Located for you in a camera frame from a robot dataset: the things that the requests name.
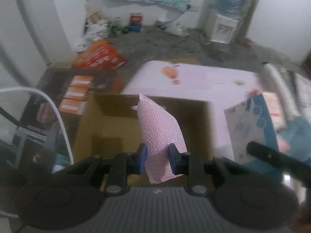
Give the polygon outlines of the white water dispenser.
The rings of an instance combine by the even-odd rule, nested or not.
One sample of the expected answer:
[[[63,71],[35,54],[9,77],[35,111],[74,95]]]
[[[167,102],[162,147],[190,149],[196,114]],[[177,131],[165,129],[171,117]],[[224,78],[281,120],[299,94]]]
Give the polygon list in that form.
[[[204,0],[198,20],[209,42],[246,45],[247,34],[260,0]]]

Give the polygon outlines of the orange snack bag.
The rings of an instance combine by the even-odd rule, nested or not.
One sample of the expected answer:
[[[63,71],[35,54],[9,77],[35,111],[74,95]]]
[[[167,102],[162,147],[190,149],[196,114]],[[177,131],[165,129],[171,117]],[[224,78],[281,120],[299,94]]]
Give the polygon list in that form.
[[[89,46],[73,62],[79,69],[115,70],[127,63],[127,60],[109,43],[98,40]]]

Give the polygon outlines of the blue face mask box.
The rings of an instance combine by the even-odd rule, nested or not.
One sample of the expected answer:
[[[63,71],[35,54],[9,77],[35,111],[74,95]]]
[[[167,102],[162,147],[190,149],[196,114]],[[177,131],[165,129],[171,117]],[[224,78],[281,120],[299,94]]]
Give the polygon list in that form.
[[[276,132],[263,95],[257,95],[224,111],[235,162],[282,182],[283,172],[247,153],[249,142],[278,150]]]

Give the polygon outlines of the blue checked towel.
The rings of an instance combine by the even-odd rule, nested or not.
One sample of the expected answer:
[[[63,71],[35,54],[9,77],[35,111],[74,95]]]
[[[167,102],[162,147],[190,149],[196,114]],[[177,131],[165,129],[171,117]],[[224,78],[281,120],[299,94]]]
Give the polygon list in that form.
[[[277,135],[279,151],[305,162],[310,158],[310,123],[304,116],[296,116]]]

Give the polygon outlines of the pink bubble mailer pouch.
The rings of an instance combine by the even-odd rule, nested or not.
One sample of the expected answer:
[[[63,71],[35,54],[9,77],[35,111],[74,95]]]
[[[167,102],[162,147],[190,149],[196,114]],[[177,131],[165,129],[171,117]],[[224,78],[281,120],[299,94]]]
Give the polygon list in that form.
[[[158,184],[176,178],[169,163],[168,146],[173,143],[180,153],[187,152],[177,120],[145,95],[139,95],[136,111],[143,143],[147,147],[145,171],[149,182]]]

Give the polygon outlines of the rolled white quilt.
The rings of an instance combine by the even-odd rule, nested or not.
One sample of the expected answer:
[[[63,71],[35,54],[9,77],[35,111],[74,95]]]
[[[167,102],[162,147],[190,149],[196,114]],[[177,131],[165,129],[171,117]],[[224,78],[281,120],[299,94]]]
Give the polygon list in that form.
[[[277,66],[271,63],[263,64],[261,77],[266,88],[277,94],[287,120],[292,120],[301,114],[294,94]]]

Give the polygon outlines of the pink wet wipes pack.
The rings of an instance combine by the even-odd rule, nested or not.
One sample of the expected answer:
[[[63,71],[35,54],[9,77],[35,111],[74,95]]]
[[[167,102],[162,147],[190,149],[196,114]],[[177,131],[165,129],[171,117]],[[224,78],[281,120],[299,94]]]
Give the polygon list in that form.
[[[266,102],[270,117],[272,119],[273,127],[276,131],[279,131],[286,127],[286,120],[281,102],[276,93],[252,90],[251,97],[262,94]]]

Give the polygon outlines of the dark printed flat carton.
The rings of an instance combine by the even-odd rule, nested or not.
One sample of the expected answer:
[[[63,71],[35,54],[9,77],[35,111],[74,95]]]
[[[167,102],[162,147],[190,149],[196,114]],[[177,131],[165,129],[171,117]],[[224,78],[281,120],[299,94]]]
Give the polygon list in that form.
[[[56,151],[58,159],[73,164],[71,146],[88,93],[120,93],[123,88],[114,70],[49,68],[38,83],[45,96],[32,93],[18,129],[41,147]]]

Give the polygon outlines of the brown cardboard box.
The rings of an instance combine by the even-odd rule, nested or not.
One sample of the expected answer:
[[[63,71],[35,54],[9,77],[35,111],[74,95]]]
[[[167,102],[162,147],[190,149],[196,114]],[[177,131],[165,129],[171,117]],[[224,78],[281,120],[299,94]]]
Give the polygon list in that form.
[[[168,146],[181,153],[212,157],[209,104],[197,100],[145,95],[89,95],[72,153],[75,162],[92,155],[111,159],[147,146],[144,173],[128,177],[129,186],[183,186],[174,176]]]

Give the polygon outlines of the red white carton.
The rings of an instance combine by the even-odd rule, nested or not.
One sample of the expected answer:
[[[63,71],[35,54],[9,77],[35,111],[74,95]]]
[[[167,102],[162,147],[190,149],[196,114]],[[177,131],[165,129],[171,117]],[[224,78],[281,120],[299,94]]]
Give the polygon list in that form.
[[[143,15],[141,13],[131,13],[129,25],[130,26],[141,26]]]

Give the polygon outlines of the white plastic bags pile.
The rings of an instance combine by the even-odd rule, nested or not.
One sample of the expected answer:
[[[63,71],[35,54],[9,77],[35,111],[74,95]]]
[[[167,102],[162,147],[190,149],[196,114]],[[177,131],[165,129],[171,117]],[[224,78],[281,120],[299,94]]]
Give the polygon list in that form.
[[[84,35],[74,44],[76,53],[86,51],[94,42],[107,38],[110,34],[110,22],[99,11],[91,11],[87,15],[85,23]]]

